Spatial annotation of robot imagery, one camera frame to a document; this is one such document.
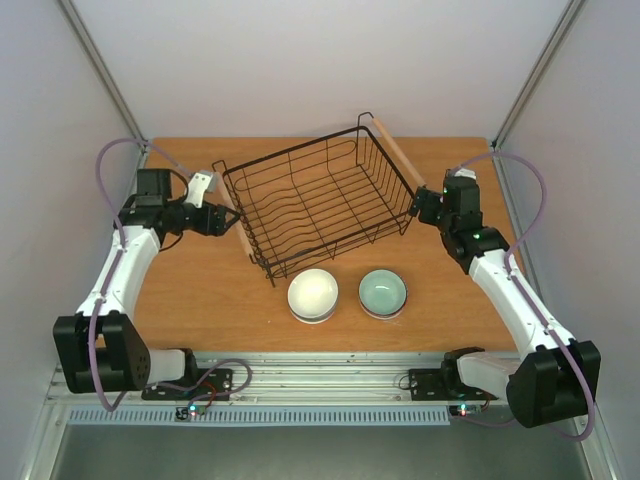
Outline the black wire dish rack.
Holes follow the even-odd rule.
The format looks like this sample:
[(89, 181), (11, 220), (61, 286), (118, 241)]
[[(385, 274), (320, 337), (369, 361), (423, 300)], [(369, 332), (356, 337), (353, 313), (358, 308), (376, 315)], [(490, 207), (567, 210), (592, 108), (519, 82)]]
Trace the black wire dish rack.
[(408, 229), (424, 177), (381, 120), (266, 156), (212, 165), (239, 213), (240, 238), (270, 283)]

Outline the white ceramic bowl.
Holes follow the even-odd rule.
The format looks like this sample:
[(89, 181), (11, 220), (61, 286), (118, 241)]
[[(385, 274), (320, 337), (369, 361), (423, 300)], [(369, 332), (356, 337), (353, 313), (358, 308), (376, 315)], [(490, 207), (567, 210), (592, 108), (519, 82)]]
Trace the white ceramic bowl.
[(287, 291), (291, 314), (298, 321), (309, 325), (328, 320), (337, 308), (338, 299), (339, 287), (335, 277), (319, 268), (299, 273), (291, 281)]

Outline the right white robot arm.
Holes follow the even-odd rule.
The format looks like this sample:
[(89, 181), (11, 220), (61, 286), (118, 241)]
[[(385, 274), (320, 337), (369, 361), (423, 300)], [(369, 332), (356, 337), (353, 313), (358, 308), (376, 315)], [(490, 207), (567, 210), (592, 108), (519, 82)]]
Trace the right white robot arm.
[(409, 213), (438, 229), (447, 253), (490, 300), (519, 355), (506, 360), (475, 347), (451, 351), (441, 372), (444, 390), (459, 397), (477, 388), (502, 399), (526, 428), (584, 416), (583, 433), (590, 434), (601, 354), (554, 318), (504, 236), (484, 225), (475, 177), (449, 173), (441, 191), (419, 187)]

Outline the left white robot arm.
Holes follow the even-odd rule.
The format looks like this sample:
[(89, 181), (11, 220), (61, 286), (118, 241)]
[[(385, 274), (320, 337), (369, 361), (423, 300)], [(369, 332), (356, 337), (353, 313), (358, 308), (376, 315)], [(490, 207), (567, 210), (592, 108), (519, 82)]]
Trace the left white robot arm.
[(74, 394), (141, 391), (166, 384), (179, 398), (195, 395), (202, 375), (187, 348), (151, 350), (133, 325), (147, 271), (167, 236), (187, 231), (220, 237), (239, 219), (228, 203), (206, 201), (221, 176), (200, 171), (172, 194), (170, 169), (142, 169), (137, 189), (119, 210), (112, 245), (87, 298), (59, 317), (53, 338), (68, 389)]

